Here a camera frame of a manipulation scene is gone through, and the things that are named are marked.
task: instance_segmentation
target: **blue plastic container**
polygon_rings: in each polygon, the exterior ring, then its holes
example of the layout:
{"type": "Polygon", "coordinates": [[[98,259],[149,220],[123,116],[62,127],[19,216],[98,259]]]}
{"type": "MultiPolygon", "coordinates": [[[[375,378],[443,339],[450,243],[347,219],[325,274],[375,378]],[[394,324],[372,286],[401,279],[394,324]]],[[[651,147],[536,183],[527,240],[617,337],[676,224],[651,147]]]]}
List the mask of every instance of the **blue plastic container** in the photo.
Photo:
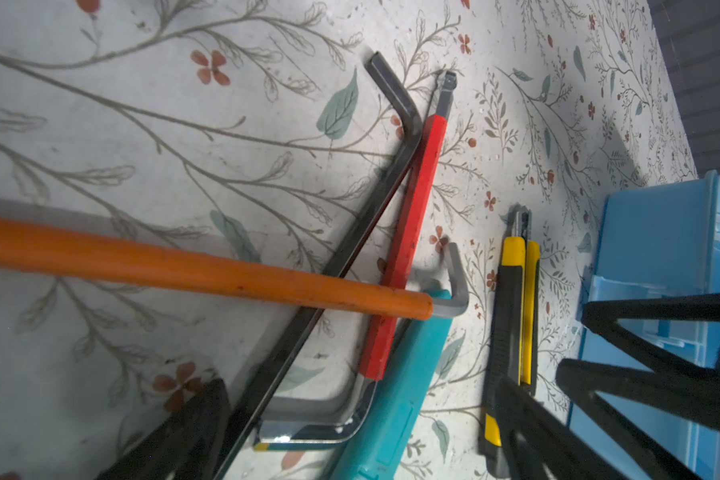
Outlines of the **blue plastic container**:
{"type": "MultiPolygon", "coordinates": [[[[606,203],[590,301],[657,298],[720,292],[720,250],[713,248],[720,214],[720,176],[626,190],[606,203]]],[[[701,366],[714,366],[720,323],[626,320],[646,340],[701,366]]],[[[647,370],[600,336],[586,332],[582,360],[647,370]]],[[[697,475],[720,472],[720,434],[661,410],[614,396],[603,397],[697,475]]],[[[649,477],[602,429],[575,406],[571,430],[622,473],[649,477]]]]}

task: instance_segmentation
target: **gray slatted panel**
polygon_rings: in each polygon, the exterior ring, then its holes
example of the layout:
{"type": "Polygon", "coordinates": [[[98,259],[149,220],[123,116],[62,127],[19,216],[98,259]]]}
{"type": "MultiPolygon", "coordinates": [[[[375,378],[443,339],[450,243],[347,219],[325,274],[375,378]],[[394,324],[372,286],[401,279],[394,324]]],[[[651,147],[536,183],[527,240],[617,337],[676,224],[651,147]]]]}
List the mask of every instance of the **gray slatted panel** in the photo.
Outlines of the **gray slatted panel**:
{"type": "Polygon", "coordinates": [[[720,171],[720,0],[648,3],[696,168],[720,171]]]}

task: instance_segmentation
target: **black grip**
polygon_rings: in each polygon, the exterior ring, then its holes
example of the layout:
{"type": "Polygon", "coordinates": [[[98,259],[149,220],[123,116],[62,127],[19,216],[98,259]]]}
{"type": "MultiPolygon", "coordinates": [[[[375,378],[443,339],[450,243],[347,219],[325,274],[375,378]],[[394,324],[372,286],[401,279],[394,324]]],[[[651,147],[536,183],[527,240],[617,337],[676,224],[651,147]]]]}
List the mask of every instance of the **black grip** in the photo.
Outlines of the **black grip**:
{"type": "Polygon", "coordinates": [[[485,412],[494,418],[494,399],[501,379],[508,376],[515,382],[520,380],[523,282],[522,266],[499,267],[490,332],[488,371],[483,388],[485,412]]]}

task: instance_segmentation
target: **floral pattern surface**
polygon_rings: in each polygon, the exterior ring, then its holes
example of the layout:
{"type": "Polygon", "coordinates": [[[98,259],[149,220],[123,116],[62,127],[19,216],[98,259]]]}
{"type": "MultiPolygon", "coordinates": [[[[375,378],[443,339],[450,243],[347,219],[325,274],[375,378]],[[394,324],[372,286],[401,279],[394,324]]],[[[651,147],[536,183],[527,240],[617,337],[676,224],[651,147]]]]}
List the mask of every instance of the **floral pattern surface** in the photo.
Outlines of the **floral pattern surface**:
{"type": "MultiPolygon", "coordinates": [[[[696,171],[644,0],[420,4],[0,1],[0,216],[320,271],[404,135],[365,59],[384,53],[421,112],[457,72],[414,266],[456,243],[470,309],[396,478],[482,479],[508,212],[534,214],[536,398],[565,419],[554,372],[577,352],[606,196],[696,171]]],[[[401,199],[351,278],[380,280],[401,199]]],[[[93,478],[214,377],[235,402],[293,312],[0,270],[0,478],[93,478]]],[[[365,325],[326,312],[278,394],[337,395],[365,325]]],[[[227,477],[322,478],[333,456],[244,448],[227,477]]]]}

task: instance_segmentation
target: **yellow plastic trim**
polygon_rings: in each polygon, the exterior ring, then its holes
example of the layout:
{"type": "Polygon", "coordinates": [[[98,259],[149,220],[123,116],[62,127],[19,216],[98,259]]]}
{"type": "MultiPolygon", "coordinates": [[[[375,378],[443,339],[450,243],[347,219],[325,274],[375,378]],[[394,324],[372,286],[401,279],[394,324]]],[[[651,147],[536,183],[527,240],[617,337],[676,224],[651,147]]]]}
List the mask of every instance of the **yellow plastic trim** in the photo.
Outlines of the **yellow plastic trim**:
{"type": "Polygon", "coordinates": [[[490,443],[501,447],[501,436],[499,435],[499,425],[490,415],[485,416],[485,439],[490,443]]]}
{"type": "Polygon", "coordinates": [[[504,239],[501,252],[501,264],[504,266],[525,266],[525,240],[519,236],[504,239]]]}
{"type": "Polygon", "coordinates": [[[541,250],[536,242],[528,242],[525,255],[525,288],[523,292],[523,327],[520,334],[520,382],[530,385],[530,364],[534,354],[534,313],[536,312],[536,265],[541,250]]]}

